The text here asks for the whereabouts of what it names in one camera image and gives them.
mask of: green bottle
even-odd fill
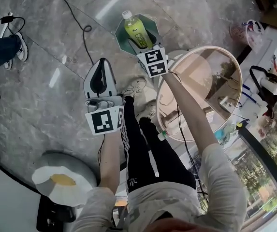
[[[123,19],[125,19],[124,29],[131,37],[132,40],[142,49],[151,49],[153,44],[150,40],[148,33],[143,25],[143,22],[132,15],[130,11],[122,13]]]

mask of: sneaker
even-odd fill
[[[20,46],[20,50],[17,52],[17,57],[21,60],[21,61],[26,61],[28,58],[28,48],[27,48],[27,44],[24,41],[21,33],[16,33],[16,35],[20,38],[21,40],[21,46]]]
[[[12,66],[13,66],[13,60],[12,59],[9,60],[8,62],[4,63],[4,67],[8,71],[12,68]]]
[[[128,85],[128,87],[122,92],[123,96],[131,96],[135,98],[138,94],[143,91],[143,88],[146,86],[146,80],[142,77],[134,79]]]
[[[149,101],[146,104],[146,107],[143,111],[141,111],[137,116],[136,120],[139,121],[141,118],[149,118],[152,119],[156,114],[156,100]]]

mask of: strap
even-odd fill
[[[271,73],[268,73],[266,69],[262,68],[262,67],[259,67],[259,66],[251,66],[249,72],[250,72],[250,76],[252,77],[256,87],[258,88],[259,90],[259,96],[262,98],[263,101],[266,101],[267,102],[267,108],[268,110],[270,110],[272,112],[271,114],[271,118],[274,118],[274,111],[273,111],[273,106],[271,104],[268,103],[268,99],[266,99],[266,96],[262,90],[262,87],[261,85],[259,84],[258,80],[256,79],[254,73],[252,70],[257,70],[257,71],[261,71],[261,72],[264,72],[265,75],[268,77],[268,78],[271,78],[273,79],[275,82],[277,82],[277,76],[274,75],[274,74],[271,74]]]
[[[265,94],[262,90],[262,87],[261,85],[259,84],[258,80],[256,79],[255,75],[253,74],[253,71],[252,70],[257,70],[257,71],[261,71],[261,72],[264,72],[265,75],[267,76],[268,72],[266,71],[266,69],[262,68],[262,67],[259,67],[259,66],[255,66],[255,65],[252,65],[249,72],[250,72],[250,76],[252,77],[254,83],[255,83],[255,86],[258,88],[259,90],[259,94],[260,94],[260,97],[265,101],[266,100],[266,97],[265,97]]]

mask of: bag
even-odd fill
[[[259,67],[259,66],[251,66],[250,68],[250,75],[256,85],[256,87],[259,90],[259,96],[260,98],[267,102],[267,112],[264,114],[268,117],[274,118],[274,112],[273,112],[273,108],[277,102],[277,95],[274,95],[272,92],[270,92],[268,89],[262,87],[258,80],[256,79],[255,75],[253,74],[252,70],[257,70],[257,71],[261,71],[264,72],[268,81],[272,82],[272,83],[277,83],[277,76],[271,73],[268,73],[266,69]]]

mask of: logo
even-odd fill
[[[130,187],[133,187],[134,184],[137,184],[137,178],[129,179]]]

